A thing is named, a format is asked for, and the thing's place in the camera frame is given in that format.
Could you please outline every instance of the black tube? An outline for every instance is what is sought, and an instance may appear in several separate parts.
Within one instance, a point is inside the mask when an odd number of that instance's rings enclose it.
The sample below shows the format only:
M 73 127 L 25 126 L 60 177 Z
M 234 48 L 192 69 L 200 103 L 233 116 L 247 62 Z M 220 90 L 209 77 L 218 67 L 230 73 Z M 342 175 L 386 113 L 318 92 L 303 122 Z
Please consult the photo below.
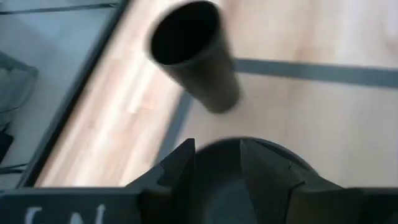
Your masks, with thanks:
M 168 13 L 150 39 L 150 54 L 208 111 L 222 113 L 239 99 L 239 86 L 218 8 L 184 4 Z

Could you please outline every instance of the black cylinder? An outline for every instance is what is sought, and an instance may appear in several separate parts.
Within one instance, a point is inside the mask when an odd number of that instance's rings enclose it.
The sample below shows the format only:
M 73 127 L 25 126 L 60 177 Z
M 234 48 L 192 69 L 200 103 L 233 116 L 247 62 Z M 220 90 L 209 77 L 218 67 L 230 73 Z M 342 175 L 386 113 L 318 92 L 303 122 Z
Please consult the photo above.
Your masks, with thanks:
M 168 13 L 150 39 L 152 58 L 208 111 L 222 113 L 239 99 L 218 8 L 197 1 Z

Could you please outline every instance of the wooden floor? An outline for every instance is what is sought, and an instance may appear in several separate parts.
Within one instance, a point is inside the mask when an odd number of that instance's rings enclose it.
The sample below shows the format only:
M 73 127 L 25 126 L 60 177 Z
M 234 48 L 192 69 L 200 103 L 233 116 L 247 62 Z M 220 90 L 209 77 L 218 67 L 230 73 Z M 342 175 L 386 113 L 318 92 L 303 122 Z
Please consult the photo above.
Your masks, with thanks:
M 128 13 L 120 23 L 117 35 L 109 44 L 106 55 L 87 84 L 37 181 L 37 186 L 126 185 L 150 169 L 181 89 L 147 58 L 144 41 L 151 24 L 161 12 L 173 4 L 176 4 L 176 1 L 136 0 L 136 3 L 127 9 Z M 394 0 L 219 0 L 218 4 L 224 12 L 232 50 L 236 57 L 398 68 L 398 3 Z M 398 95 L 390 90 L 366 91 L 344 85 L 335 88 L 317 82 L 287 84 L 285 81 L 266 78 L 243 83 L 248 93 L 256 91 L 251 101 L 268 99 L 273 102 L 273 108 L 267 111 L 267 116 L 248 116 L 246 120 L 241 120 L 242 123 L 266 123 L 276 128 L 281 124 L 286 127 L 285 119 L 290 124 L 308 122 L 301 123 L 302 126 L 311 125 L 310 120 L 314 119 L 318 122 L 318 128 L 321 128 L 323 121 L 329 119 L 321 112 L 332 107 L 320 107 L 319 103 L 312 103 L 330 100 L 334 103 L 333 108 L 337 108 L 335 116 L 328 121 L 328 125 L 334 127 L 333 131 L 339 133 L 332 139 L 334 142 L 347 142 L 349 135 L 345 133 L 368 128 L 358 122 L 370 120 L 376 124 L 378 118 L 383 118 L 381 123 L 377 123 L 380 128 L 388 126 L 383 131 L 384 134 L 390 134 L 389 143 L 395 139 L 393 134 L 398 133 L 398 117 L 394 115 L 398 113 L 398 108 L 389 106 L 397 104 Z M 364 113 L 371 117 L 364 115 L 354 123 L 348 122 L 347 119 L 355 117 L 355 113 L 360 114 L 363 111 L 361 107 L 357 110 L 347 108 L 366 104 L 367 99 L 376 103 L 376 108 L 378 106 L 382 109 Z M 372 104 L 367 104 L 366 108 L 372 107 Z M 228 126 L 223 121 L 231 117 L 239 121 L 239 113 L 214 117 L 201 108 L 194 112 L 198 121 L 190 119 L 183 130 L 182 138 L 198 138 L 201 144 L 204 144 L 214 140 L 214 137 L 236 134 L 228 130 L 239 127 L 239 123 Z M 345 112 L 345 119 L 339 120 L 341 113 Z M 253 117 L 267 120 L 248 120 Z M 195 125 L 199 121 L 215 122 L 221 126 L 212 126 L 213 129 L 208 132 L 202 129 L 197 131 Z M 256 125 L 247 127 L 261 129 Z M 263 134 L 289 146 L 299 145 L 300 150 L 304 151 L 304 146 L 299 144 L 300 135 L 296 135 L 301 133 L 298 130 L 300 127 L 292 125 L 295 131 L 290 131 L 288 140 L 281 136 L 273 136 L 268 129 Z M 246 132 L 251 133 L 258 134 L 252 130 Z M 306 136 L 301 136 L 306 140 L 313 135 L 314 148 L 330 140 L 324 138 L 328 134 L 327 131 L 323 131 L 323 135 L 319 134 L 319 129 L 307 128 L 302 133 L 306 133 Z M 357 139 L 369 139 L 373 133 L 365 132 Z M 396 142 L 391 144 L 389 150 L 395 150 Z M 314 160 L 315 167 L 320 167 L 325 162 L 334 163 L 333 159 L 337 159 L 336 156 L 346 156 L 334 153 L 330 147 L 326 149 L 330 151 L 322 153 L 329 157 L 329 160 L 317 162 L 311 154 L 306 154 L 305 159 Z M 347 152 L 348 154 L 356 157 L 351 152 Z M 394 153 L 383 154 L 383 158 L 391 155 Z M 339 174 L 345 171 L 343 167 L 339 168 Z M 325 174 L 338 180 L 340 178 L 336 173 L 328 173 L 327 170 Z

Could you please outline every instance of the black cup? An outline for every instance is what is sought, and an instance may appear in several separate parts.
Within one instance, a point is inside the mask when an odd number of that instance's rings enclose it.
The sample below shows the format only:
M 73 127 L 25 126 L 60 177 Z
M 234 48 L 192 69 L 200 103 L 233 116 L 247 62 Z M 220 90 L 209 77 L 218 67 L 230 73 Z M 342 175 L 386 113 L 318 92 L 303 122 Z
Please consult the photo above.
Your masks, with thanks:
M 150 54 L 208 111 L 222 113 L 239 99 L 239 85 L 218 8 L 190 2 L 168 13 L 150 38 Z

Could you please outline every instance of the light wood surface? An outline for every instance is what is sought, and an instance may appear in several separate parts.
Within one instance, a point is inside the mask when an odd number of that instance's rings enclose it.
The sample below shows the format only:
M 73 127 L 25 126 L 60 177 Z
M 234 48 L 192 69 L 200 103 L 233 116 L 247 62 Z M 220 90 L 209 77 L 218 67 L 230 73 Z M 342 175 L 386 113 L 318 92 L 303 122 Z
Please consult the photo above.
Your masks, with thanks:
M 125 185 L 150 169 L 181 89 L 145 56 L 143 42 L 148 27 L 171 4 L 137 0 L 128 9 L 37 186 Z M 236 57 L 398 67 L 393 0 L 218 4 Z M 240 105 L 212 115 L 194 103 L 180 139 L 203 145 L 252 135 L 294 149 L 339 184 L 397 185 L 395 90 L 265 76 L 240 79 L 245 92 Z

